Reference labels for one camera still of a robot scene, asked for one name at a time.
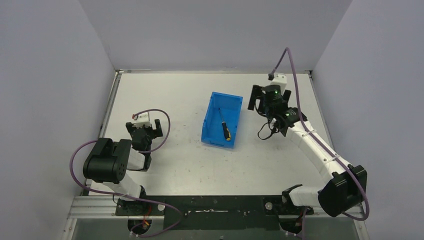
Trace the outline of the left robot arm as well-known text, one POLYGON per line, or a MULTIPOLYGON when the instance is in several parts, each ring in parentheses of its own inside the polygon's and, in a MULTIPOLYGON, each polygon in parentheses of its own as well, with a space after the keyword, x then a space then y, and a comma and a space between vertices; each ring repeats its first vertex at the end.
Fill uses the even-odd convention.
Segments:
POLYGON ((96 183, 103 184, 119 194, 119 205, 129 208, 137 216, 148 210, 145 188, 136 183, 127 171, 146 172, 152 161, 152 141, 163 137, 161 122, 149 119, 127 122, 125 128, 130 139, 113 141, 99 138, 83 165, 83 175, 96 183))

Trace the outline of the yellow black screwdriver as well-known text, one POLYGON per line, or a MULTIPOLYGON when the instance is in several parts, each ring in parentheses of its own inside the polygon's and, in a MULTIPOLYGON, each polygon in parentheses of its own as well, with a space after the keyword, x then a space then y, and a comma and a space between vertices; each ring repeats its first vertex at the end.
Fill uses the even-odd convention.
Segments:
POLYGON ((222 129, 223 129, 224 138, 225 138, 226 141, 229 142, 232 139, 230 130, 229 130, 228 126, 227 126, 227 123, 224 120, 224 116, 223 116, 222 111, 221 111, 220 108, 218 108, 218 112, 219 112, 219 115, 220 115, 220 118, 221 118, 221 125, 222 125, 222 129))

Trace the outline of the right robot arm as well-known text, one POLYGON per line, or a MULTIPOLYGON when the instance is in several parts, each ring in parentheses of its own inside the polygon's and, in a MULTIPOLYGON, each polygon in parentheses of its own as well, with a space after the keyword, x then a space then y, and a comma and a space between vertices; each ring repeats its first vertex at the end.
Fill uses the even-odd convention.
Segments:
POLYGON ((281 133, 295 144, 314 165, 325 186, 294 185, 282 192, 282 209, 295 214, 301 207, 321 208, 331 216, 347 215, 347 211, 364 202, 367 171, 353 166, 326 144, 316 133, 307 117, 297 108, 290 107, 290 90, 280 85, 253 85, 248 109, 267 119, 271 133, 281 133))

